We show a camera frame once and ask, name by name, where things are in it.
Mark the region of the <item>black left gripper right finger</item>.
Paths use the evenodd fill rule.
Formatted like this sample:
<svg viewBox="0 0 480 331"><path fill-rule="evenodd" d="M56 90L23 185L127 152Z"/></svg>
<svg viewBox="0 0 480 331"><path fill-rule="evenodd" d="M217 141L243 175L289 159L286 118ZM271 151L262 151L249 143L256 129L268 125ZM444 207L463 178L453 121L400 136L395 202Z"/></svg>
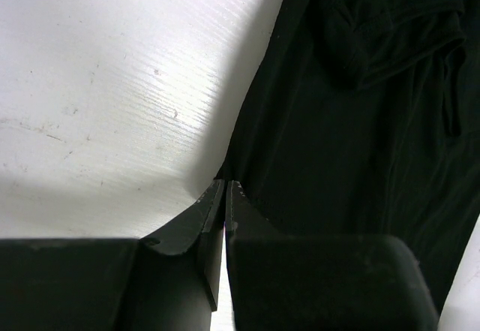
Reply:
<svg viewBox="0 0 480 331"><path fill-rule="evenodd" d="M392 236L291 236L226 191L226 263L238 330L435 330L413 253Z"/></svg>

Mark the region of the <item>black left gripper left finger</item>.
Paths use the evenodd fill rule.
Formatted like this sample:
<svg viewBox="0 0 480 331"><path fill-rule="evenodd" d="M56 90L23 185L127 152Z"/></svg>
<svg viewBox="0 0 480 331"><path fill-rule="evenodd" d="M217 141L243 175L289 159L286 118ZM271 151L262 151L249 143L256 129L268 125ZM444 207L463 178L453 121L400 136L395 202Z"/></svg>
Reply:
<svg viewBox="0 0 480 331"><path fill-rule="evenodd" d="M3 239L3 330L207 330L218 308L224 182L140 239Z"/></svg>

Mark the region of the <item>black tank top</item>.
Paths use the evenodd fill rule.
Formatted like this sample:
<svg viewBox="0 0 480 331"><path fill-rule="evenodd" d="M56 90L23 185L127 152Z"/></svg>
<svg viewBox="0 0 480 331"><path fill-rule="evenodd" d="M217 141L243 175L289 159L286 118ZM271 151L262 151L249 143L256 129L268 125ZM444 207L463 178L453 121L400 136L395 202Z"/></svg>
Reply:
<svg viewBox="0 0 480 331"><path fill-rule="evenodd" d="M442 309L479 217L479 0L283 0L217 175L288 233L402 239Z"/></svg>

